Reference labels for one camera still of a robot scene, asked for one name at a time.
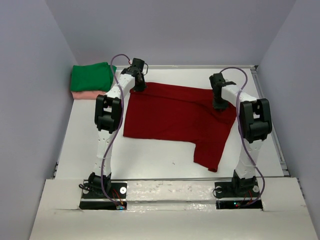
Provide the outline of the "red t shirt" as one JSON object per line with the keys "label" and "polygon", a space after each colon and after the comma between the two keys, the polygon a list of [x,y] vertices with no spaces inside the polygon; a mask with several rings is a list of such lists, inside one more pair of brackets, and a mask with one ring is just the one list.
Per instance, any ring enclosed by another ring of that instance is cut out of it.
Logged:
{"label": "red t shirt", "polygon": [[124,137],[193,143],[193,161],[217,172],[236,120],[232,104],[216,110],[209,89],[156,82],[129,93]]}

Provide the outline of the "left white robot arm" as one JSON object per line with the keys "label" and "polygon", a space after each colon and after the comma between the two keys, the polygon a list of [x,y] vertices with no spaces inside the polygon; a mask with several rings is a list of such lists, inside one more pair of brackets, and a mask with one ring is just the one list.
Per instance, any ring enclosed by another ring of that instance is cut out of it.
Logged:
{"label": "left white robot arm", "polygon": [[85,191],[94,192],[111,201],[112,148],[123,123],[125,96],[130,90],[142,92],[147,87],[144,67],[148,67],[148,64],[140,58],[133,58],[128,63],[129,66],[119,76],[116,76],[113,65],[110,65],[115,83],[107,93],[96,97],[94,123],[98,132],[97,155],[93,171],[83,185]]}

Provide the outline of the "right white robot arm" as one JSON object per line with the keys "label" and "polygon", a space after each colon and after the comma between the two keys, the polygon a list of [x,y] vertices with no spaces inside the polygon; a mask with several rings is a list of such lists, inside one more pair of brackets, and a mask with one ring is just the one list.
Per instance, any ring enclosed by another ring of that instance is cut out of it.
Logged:
{"label": "right white robot arm", "polygon": [[231,106],[236,108],[241,139],[239,160],[231,181],[216,182],[213,194],[217,199],[245,198],[250,195],[258,198],[261,194],[256,177],[256,173],[260,173],[257,168],[258,156],[273,128],[270,103],[266,98],[245,93],[235,82],[225,80],[221,72],[210,76],[209,81],[213,91],[213,108],[219,112]]}

